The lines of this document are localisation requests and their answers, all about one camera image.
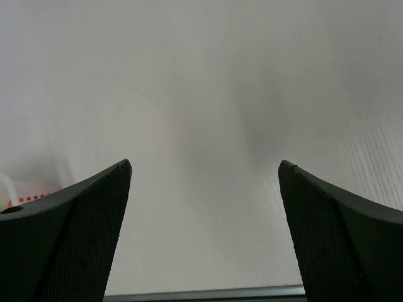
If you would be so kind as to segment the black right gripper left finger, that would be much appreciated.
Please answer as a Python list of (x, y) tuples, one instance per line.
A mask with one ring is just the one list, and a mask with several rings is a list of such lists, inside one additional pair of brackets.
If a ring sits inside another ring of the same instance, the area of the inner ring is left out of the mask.
[(2, 301), (102, 301), (127, 206), (122, 160), (1, 212)]

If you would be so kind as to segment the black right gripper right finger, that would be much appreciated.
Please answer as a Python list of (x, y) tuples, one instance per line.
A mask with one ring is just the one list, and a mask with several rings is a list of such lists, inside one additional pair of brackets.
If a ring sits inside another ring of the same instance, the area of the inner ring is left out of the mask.
[(280, 193), (308, 301), (401, 301), (402, 212), (289, 161)]

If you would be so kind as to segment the clear polka dot zip bag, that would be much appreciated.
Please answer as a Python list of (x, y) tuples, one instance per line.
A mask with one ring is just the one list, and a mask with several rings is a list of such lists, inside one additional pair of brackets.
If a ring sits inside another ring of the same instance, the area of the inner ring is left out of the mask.
[(60, 190), (56, 184), (21, 182), (1, 173), (1, 211), (38, 200)]

